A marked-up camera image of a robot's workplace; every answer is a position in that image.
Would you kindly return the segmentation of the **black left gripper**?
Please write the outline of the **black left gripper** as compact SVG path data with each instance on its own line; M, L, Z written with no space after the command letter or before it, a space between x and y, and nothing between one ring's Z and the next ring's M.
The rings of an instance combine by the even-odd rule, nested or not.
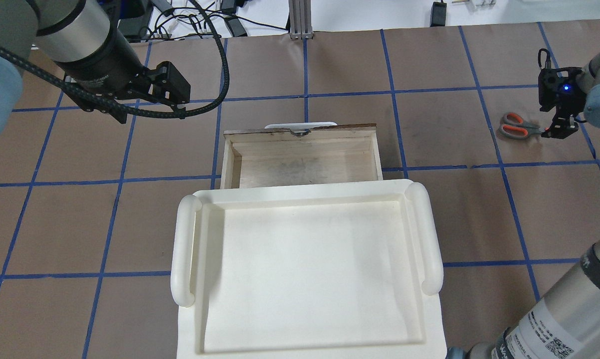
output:
M89 88L66 74L65 84L107 100L122 102L140 99L167 105L174 112L185 111L191 95L190 83L169 61L159 63L154 69L143 67L127 81L122 78L111 79L110 75L106 75L92 81L94 87Z

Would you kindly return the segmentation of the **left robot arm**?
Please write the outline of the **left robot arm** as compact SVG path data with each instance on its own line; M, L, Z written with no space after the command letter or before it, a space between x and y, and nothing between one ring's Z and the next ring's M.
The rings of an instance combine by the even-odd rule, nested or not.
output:
M142 99L182 112L191 87L175 66L142 64L96 0L0 0L0 48L27 60L39 48L69 79L108 100ZM22 96L22 68L0 55L0 134Z

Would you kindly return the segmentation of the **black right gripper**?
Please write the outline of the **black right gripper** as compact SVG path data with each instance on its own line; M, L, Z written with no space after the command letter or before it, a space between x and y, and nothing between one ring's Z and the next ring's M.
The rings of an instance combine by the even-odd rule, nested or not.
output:
M556 109L563 113L580 113L584 110L587 95L577 84L584 71L580 67L543 68L538 77L541 112ZM549 138L566 139L579 130L572 115L555 114L549 127Z

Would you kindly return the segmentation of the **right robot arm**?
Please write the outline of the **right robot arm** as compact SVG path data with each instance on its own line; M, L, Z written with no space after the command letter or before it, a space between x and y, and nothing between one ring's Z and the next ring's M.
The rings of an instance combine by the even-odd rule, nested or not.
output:
M553 68L551 53L538 52L541 111L555 109L552 123L536 134L564 139L585 122L600 128L600 52L585 67ZM546 291L541 300L495 343L468 352L450 347L448 359L600 359L600 239Z

